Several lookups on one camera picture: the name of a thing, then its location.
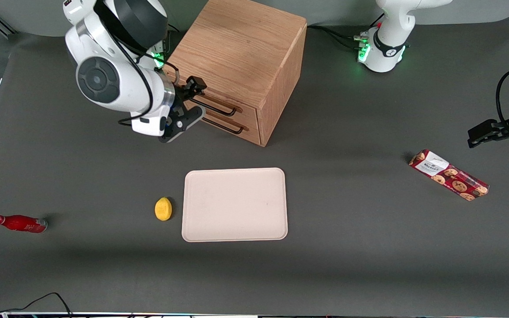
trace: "wooden drawer cabinet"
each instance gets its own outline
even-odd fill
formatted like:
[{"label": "wooden drawer cabinet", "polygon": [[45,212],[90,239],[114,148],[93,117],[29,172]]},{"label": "wooden drawer cabinet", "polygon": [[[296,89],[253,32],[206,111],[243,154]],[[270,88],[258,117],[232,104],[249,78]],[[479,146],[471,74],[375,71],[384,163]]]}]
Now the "wooden drawer cabinet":
[{"label": "wooden drawer cabinet", "polygon": [[208,124],[265,146],[300,77],[306,28],[305,18],[250,0],[210,0],[168,61],[180,81],[208,85],[196,97],[220,110],[207,110]]}]

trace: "tabletop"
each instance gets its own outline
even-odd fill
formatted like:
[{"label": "tabletop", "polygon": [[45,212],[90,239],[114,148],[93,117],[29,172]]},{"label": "tabletop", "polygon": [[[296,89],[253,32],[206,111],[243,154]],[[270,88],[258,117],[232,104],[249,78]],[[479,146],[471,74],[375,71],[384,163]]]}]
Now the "tabletop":
[{"label": "tabletop", "polygon": [[[78,91],[62,38],[20,42],[0,86],[0,214],[50,226],[0,227],[0,309],[60,292],[78,312],[509,317],[509,142],[467,145],[497,117],[509,20],[417,26],[410,43],[375,74],[308,30],[262,148],[203,123],[171,144],[133,133]],[[468,202],[408,167],[424,148],[489,194]],[[285,172],[287,237],[185,242],[185,175],[253,167]],[[168,222],[160,197],[175,202]]]}]

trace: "red soda bottle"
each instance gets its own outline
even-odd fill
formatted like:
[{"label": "red soda bottle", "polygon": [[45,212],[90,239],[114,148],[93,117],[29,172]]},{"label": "red soda bottle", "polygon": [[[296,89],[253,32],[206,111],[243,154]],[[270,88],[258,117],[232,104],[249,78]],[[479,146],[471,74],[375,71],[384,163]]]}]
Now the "red soda bottle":
[{"label": "red soda bottle", "polygon": [[35,219],[28,216],[0,216],[0,225],[13,230],[31,233],[42,233],[48,224],[44,219]]}]

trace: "cookie box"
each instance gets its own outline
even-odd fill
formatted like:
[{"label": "cookie box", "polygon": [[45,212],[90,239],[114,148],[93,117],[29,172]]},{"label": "cookie box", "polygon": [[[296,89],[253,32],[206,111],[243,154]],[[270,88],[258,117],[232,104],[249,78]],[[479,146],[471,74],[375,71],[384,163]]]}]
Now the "cookie box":
[{"label": "cookie box", "polygon": [[460,195],[466,201],[473,201],[488,193],[489,186],[486,183],[449,164],[428,149],[418,153],[410,161],[410,166]]}]

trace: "drawer handle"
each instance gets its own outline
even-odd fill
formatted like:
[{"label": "drawer handle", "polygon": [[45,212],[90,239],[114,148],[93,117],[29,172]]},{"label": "drawer handle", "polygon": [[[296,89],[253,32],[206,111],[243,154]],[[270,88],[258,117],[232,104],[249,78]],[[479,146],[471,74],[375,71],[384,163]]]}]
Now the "drawer handle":
[{"label": "drawer handle", "polygon": [[233,107],[233,110],[230,113],[226,113],[225,111],[219,110],[219,109],[217,109],[217,108],[215,108],[213,106],[210,106],[210,105],[208,105],[208,104],[206,104],[204,102],[200,102],[197,99],[193,99],[192,98],[192,99],[190,99],[190,101],[193,101],[194,103],[196,103],[196,104],[198,104],[200,106],[203,106],[203,107],[205,107],[205,108],[207,108],[209,110],[215,111],[216,113],[221,114],[223,116],[227,116],[227,117],[231,117],[231,116],[235,115],[235,113],[237,112],[237,109],[234,108],[234,107]]},{"label": "drawer handle", "polygon": [[203,117],[201,120],[205,121],[206,123],[210,123],[216,127],[219,127],[221,129],[223,129],[224,131],[228,131],[229,133],[234,133],[235,135],[239,135],[240,133],[243,132],[243,129],[244,129],[244,127],[241,127],[241,128],[239,128],[239,130],[233,130],[233,129],[225,127],[224,125],[218,124],[210,119],[207,119],[206,117]]}]

